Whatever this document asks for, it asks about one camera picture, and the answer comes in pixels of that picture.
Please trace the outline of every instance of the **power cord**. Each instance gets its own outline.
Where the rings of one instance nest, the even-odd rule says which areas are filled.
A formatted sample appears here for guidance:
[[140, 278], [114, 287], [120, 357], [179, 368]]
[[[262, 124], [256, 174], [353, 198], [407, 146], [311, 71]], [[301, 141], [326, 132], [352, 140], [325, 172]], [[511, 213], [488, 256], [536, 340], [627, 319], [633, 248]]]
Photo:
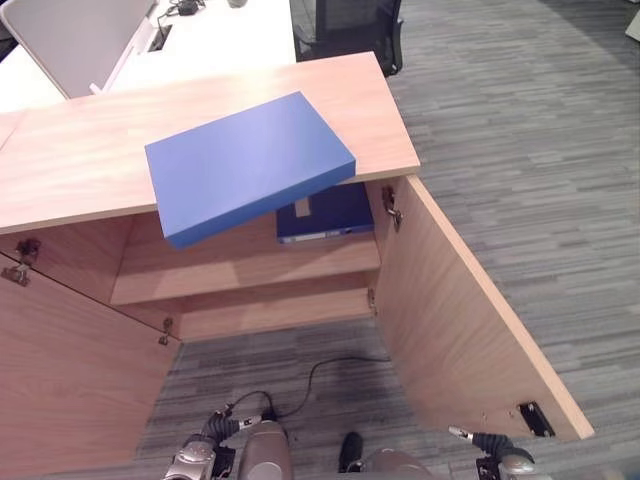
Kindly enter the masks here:
[[160, 24], [160, 20], [167, 17], [174, 17], [176, 15], [193, 15], [200, 7], [204, 8], [207, 6], [206, 3], [204, 3], [204, 0], [169, 0], [169, 3], [171, 6], [167, 8], [162, 15], [156, 18], [158, 32], [160, 32], [163, 42], [166, 42], [167, 38], [162, 30], [163, 27]]
[[309, 376], [308, 376], [308, 380], [307, 380], [307, 391], [306, 391], [306, 393], [304, 395], [304, 398], [302, 399], [302, 401], [300, 402], [300, 404], [296, 408], [294, 408], [293, 410], [291, 410], [291, 411], [289, 411], [287, 413], [277, 413], [275, 408], [274, 408], [274, 406], [273, 406], [273, 398], [272, 398], [271, 394], [269, 392], [265, 392], [264, 390], [254, 390], [252, 392], [245, 393], [240, 398], [238, 398], [235, 402], [227, 404], [227, 408], [233, 409], [238, 403], [242, 402], [243, 400], [245, 400], [246, 398], [248, 398], [250, 396], [262, 395], [269, 402], [269, 408], [276, 415], [277, 418], [290, 417], [290, 416], [295, 415], [296, 413], [298, 413], [300, 410], [302, 410], [304, 408], [304, 406], [306, 405], [307, 401], [309, 400], [309, 395], [311, 395], [311, 384], [313, 382], [313, 375], [316, 373], [316, 370], [318, 368], [320, 368], [321, 366], [323, 366], [323, 365], [328, 365], [330, 363], [336, 363], [336, 362], [345, 362], [345, 361], [388, 363], [388, 362], [391, 361], [391, 359], [390, 358], [364, 357], [364, 356], [358, 356], [358, 355], [347, 355], [347, 356], [344, 356], [344, 357], [336, 357], [336, 358], [331, 358], [329, 360], [322, 360], [320, 362], [317, 362], [316, 364], [313, 365], [313, 367], [311, 368], [311, 371], [309, 372]]

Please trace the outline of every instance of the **cabinet shelf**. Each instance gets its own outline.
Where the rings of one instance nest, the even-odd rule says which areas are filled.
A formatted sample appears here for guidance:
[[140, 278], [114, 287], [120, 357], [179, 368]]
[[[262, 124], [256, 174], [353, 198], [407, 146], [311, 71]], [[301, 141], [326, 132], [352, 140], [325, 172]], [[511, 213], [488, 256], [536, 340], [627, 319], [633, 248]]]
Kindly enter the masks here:
[[186, 250], [162, 236], [156, 213], [137, 215], [111, 303], [126, 305], [377, 270], [372, 233], [283, 245], [275, 215], [215, 235]]
[[198, 295], [184, 301], [184, 342], [371, 315], [363, 273]]

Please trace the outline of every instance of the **gray carpet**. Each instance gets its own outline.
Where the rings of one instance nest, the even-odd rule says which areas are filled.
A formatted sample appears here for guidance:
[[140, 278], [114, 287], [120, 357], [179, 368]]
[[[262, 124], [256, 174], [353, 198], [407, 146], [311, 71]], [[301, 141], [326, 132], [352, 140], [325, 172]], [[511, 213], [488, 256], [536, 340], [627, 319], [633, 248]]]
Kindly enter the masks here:
[[[405, 0], [405, 67], [389, 80], [422, 178], [596, 429], [522, 444], [556, 479], [640, 472], [640, 54], [623, 34], [636, 10]], [[345, 352], [384, 355], [370, 320], [186, 346], [134, 464], [46, 478], [160, 478], [211, 409], [255, 388], [289, 409], [310, 366]], [[350, 429], [367, 451], [393, 446], [476, 478], [477, 452], [420, 431], [388, 365], [327, 366], [313, 392], [284, 421], [299, 478], [332, 471]]]

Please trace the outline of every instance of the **open cabinet door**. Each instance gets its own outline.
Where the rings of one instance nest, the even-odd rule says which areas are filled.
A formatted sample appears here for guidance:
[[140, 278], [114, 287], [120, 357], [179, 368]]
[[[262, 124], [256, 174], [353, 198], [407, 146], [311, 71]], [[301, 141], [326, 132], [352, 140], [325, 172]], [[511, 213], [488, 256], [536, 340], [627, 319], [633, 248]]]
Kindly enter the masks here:
[[[15, 265], [0, 255], [0, 271]], [[28, 277], [0, 278], [0, 478], [132, 459], [178, 342]]]
[[[396, 231], [382, 208], [395, 189]], [[537, 402], [561, 439], [593, 434], [540, 348], [416, 176], [368, 186], [382, 267], [378, 324], [424, 427], [530, 436]]]

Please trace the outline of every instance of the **blue box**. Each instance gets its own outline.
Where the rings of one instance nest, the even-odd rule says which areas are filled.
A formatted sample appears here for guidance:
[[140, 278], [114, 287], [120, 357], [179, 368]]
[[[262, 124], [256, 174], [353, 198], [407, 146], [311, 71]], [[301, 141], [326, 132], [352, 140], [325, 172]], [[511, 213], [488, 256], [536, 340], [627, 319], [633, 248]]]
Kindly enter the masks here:
[[145, 147], [165, 238], [184, 248], [355, 175], [300, 92]]

